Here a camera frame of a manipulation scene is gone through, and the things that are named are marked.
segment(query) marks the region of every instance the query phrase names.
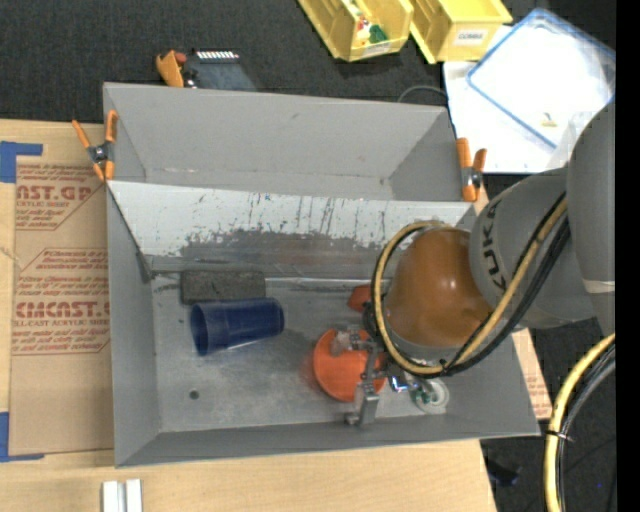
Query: blue cup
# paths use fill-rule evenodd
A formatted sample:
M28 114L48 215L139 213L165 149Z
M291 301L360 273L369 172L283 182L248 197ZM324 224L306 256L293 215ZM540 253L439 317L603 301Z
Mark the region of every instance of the blue cup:
M200 302L191 310L191 334L201 356L283 330L282 306L271 297Z

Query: yellow cable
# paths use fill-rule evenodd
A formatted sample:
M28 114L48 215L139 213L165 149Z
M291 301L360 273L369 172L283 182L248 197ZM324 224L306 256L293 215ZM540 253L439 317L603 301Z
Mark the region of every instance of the yellow cable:
M535 240L533 240L533 242L529 246L529 249L525 253L524 257L522 258L522 261L518 265L518 268L516 269L516 272L513 276L511 283L509 284L504 295L498 302L495 310L491 313L491 316L489 317L485 325L482 327L482 329L480 329L480 331L476 334L473 341L461 354L457 364L461 364L464 361L466 361L469 358L469 356L473 353L473 351L476 350L476 348L478 348L478 346L482 344L482 342L487 338L487 336L498 324L498 322L502 318L502 315L504 314L504 311L509 305L509 302L511 302L511 299L513 298L518 286L520 285L520 282L522 281L522 279L524 278L524 275L526 274L527 270L531 266L531 263L533 262L538 250L542 246L542 243L544 242L546 237L549 235L553 227L556 225L556 223L560 220L562 215L566 212L566 210L567 210L567 200L563 199L558 203L558 205L555 207L551 215L549 215L549 218L543 224L542 228L540 229L540 232L538 233L538 236L536 237ZM391 256L391 253L393 252L396 245L401 240L409 236L411 233L418 231L420 229L424 229L426 227L442 226L442 225L443 224L441 222L437 222L437 221L421 221L421 222L416 222L408 226L405 226L400 231L398 231L398 233L396 233L396 235L389 241L389 243L385 246L382 253L380 254L380 258L376 263L376 268L375 268L373 279L372 279L371 300L373 302L374 315L376 318L378 329L380 330L382 341L384 342L387 348L387 351L389 352L391 357L403 369L416 375L439 374L444 370L444 367L442 365L422 366L422 365L415 364L411 362L409 359L405 358L398 351L398 349L396 349L395 345L391 341L391 338L389 337L389 333L387 331L385 321L384 321L384 315L382 312L382 277L384 274L384 270L387 266L387 262Z
M553 405L553 411L551 413L551 419L549 421L549 433L547 434L545 443L545 455L543 463L544 471L544 493L545 501L547 504L547 510L549 512L562 512L563 505L560 503L560 497L558 495L558 488L556 485L556 454L558 452L559 439L557 434L562 428L562 419L564 418L567 404L578 381L582 378L584 373L593 365L596 359L602 355L602 353L611 345L615 340L615 332L602 341L594 345L589 352L587 352L580 361L571 370L562 388L556 397L556 401Z

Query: black carpet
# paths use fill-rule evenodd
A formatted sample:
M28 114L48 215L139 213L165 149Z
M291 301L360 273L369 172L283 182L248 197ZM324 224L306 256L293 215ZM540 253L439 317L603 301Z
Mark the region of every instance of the black carpet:
M515 21L536 6L546 7L616 49L615 0L505 5ZM443 87L441 67L428 64L412 39L399 54L351 64L335 61L295 0L3 0L0 41L0 117L11 119L102 122L103 82L160 84L153 57L170 48L236 49L266 91L396 101L415 85ZM411 101L446 105L442 95L429 91ZM488 176L489 195L518 179ZM533 331L533 336L555 398L570 368L601 333L596 321L588 320ZM616 433L614 372L591 396L571 432L568 511L617 510L611 496L617 482ZM483 447L490 464L518 475L512 485L496 484L498 510L544 510L543 438L493 440Z

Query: clear plastic lid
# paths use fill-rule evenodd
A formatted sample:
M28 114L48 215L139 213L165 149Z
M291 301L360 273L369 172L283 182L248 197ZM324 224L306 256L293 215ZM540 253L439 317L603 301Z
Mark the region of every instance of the clear plastic lid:
M576 119L615 95L615 52L544 9L534 9L468 73L469 85L556 148Z

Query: orange object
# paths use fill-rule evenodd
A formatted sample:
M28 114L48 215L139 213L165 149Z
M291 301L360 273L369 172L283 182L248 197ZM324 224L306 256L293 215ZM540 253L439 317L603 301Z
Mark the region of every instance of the orange object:
M180 69L180 59L182 57L171 50L164 57L156 56L156 69L162 79L170 87L184 87L184 79Z
M331 355L331 343L338 334L336 329L325 332L313 349L313 372L320 387L331 398L341 402L353 402L358 384L362 381L362 373L367 364L366 350L345 350L339 356ZM360 339L365 341L369 335L360 331ZM380 355L377 368L384 362ZM373 386L380 392L385 385L385 379L376 379Z
M182 52L174 53L178 66L184 66L187 63L187 56Z
M478 189L475 185L462 187L462 199L467 203L475 203L478 200Z
M474 171L478 171L478 172L482 172L484 171L484 164L487 160L487 150L486 149L479 149L478 151L476 151L476 155L473 159L473 170Z
M469 233L441 227L402 254L383 311L391 329L422 346L461 346L491 313L469 265Z
M456 140L456 149L458 151L458 160L460 167L471 167L471 150L469 149L469 139L460 137Z
M105 151L105 148L109 144L114 144L116 142L117 133L118 133L117 123L119 119L120 118L118 117L118 113L115 110L109 111L109 113L107 114L107 121L106 121L106 127L105 127L105 143L100 147L91 145L86 132L84 131L84 129L82 128L82 126L78 121L73 119L71 121L71 125L75 129L76 134L78 135L78 139L80 139L80 143L82 144L82 147L84 147L86 150L101 149ZM100 178L100 181L104 181L105 179L108 179L108 180L113 179L115 166L113 162L109 160L108 155L105 154L104 157L100 160L94 158L94 156L92 156L93 170L98 175L98 178Z
M479 149L471 161L471 149L469 148L469 140L465 137L456 139L456 151L458 152L458 160L460 161L460 168L463 172L463 181L468 179L467 183L462 186L462 198L468 203L475 203L480 196L480 185L475 182L478 173L484 170L484 164L487 159L487 150Z
M366 302L371 302L371 286L363 284L353 289L347 305L358 313L362 313Z

